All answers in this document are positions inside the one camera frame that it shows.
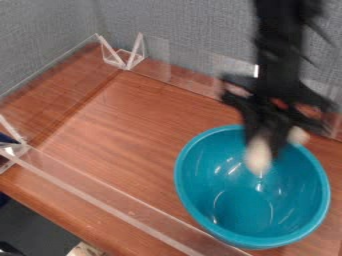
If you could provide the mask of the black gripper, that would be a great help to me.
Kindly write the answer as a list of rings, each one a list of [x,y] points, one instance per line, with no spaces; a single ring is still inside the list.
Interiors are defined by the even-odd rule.
[[[337,104],[302,82],[290,87],[282,83],[269,85],[256,78],[231,74],[223,74],[220,80],[244,93],[239,95],[224,88],[220,100],[240,112],[246,144],[266,136],[264,121],[271,120],[267,143],[273,157],[287,143],[309,141],[310,135],[303,129],[315,133],[329,131],[323,115],[335,112]]]

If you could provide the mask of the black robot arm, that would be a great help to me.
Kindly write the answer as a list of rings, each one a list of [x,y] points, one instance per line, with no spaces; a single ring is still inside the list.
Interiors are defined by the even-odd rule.
[[[259,141],[266,151],[277,155],[285,147],[295,128],[322,134],[325,121],[306,116],[301,105],[323,114],[337,110],[337,104],[301,81],[301,64],[305,55],[305,29],[311,28],[325,36],[314,19],[323,15],[322,0],[252,0],[256,16],[255,50],[259,76],[248,77],[224,73],[223,84],[247,92],[238,95],[220,88],[219,99],[234,107],[244,124],[247,144]]]

